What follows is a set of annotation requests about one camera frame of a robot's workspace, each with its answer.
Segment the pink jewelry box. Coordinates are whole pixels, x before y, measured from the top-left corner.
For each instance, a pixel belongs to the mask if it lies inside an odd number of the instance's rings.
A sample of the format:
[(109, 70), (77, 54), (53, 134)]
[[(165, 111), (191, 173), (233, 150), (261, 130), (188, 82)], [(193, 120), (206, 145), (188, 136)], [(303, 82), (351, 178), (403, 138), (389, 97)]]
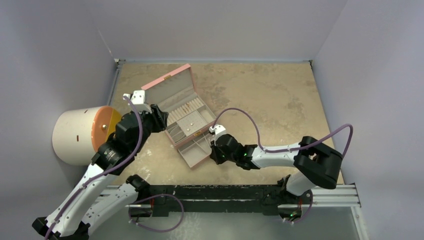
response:
[(165, 133), (176, 148), (207, 131), (216, 119), (196, 91), (194, 74), (189, 64), (151, 81), (141, 89), (145, 90), (148, 104), (156, 104), (161, 111), (169, 113)]

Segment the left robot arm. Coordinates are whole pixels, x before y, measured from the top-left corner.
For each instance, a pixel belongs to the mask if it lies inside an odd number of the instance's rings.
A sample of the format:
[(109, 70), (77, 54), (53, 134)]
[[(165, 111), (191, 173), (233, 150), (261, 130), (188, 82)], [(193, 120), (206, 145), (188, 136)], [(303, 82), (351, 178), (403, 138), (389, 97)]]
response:
[(149, 184), (138, 175), (101, 200), (96, 199), (135, 160), (152, 133), (164, 131), (169, 113), (152, 104), (148, 111), (126, 113), (94, 154), (91, 164), (63, 203), (50, 215), (38, 217), (32, 228), (46, 240), (87, 240), (98, 227), (124, 206), (149, 199)]

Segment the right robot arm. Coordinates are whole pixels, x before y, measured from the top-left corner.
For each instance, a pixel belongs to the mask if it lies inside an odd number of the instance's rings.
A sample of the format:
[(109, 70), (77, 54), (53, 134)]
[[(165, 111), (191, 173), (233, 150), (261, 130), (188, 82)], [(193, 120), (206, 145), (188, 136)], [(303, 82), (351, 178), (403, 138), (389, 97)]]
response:
[(257, 144), (243, 145), (230, 134), (213, 137), (210, 147), (210, 158), (218, 165), (230, 161), (244, 170), (296, 168), (298, 172), (284, 179), (284, 187), (280, 191), (282, 200), (288, 204), (294, 203), (315, 186), (335, 189), (343, 161), (340, 152), (311, 136), (304, 136), (299, 143), (288, 145), (283, 152), (275, 146), (261, 149)]

